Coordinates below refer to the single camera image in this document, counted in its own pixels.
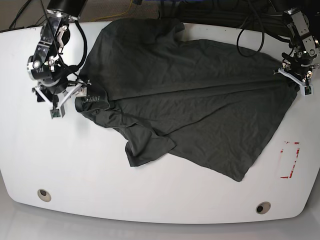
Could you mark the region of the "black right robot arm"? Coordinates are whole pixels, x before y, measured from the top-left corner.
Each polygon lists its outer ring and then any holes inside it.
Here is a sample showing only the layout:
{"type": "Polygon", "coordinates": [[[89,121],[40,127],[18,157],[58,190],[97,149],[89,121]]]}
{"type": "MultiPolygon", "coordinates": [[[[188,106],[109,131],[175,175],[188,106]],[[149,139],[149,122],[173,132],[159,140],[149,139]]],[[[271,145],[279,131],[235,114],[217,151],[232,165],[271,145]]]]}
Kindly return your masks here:
{"type": "Polygon", "coordinates": [[[36,94],[39,102],[48,99],[56,107],[58,94],[74,85],[68,81],[68,76],[76,75],[85,63],[88,44],[79,18],[86,3],[85,0],[51,0],[47,8],[43,8],[46,23],[40,31],[35,52],[27,62],[27,72],[39,86],[36,94]],[[77,65],[67,65],[62,59],[62,51],[71,36],[70,21],[74,21],[83,40],[83,55],[77,65]]]}

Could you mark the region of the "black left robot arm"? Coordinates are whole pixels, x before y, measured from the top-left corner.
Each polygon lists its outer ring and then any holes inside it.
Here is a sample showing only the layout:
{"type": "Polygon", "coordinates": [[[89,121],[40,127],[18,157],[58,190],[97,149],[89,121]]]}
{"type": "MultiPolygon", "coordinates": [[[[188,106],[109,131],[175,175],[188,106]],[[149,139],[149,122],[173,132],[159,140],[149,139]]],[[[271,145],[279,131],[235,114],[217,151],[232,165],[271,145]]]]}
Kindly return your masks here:
{"type": "Polygon", "coordinates": [[[289,30],[289,48],[293,53],[282,53],[283,67],[276,73],[300,86],[310,86],[313,70],[319,67],[313,61],[320,54],[320,7],[288,5],[283,8],[282,20],[289,30]]]}

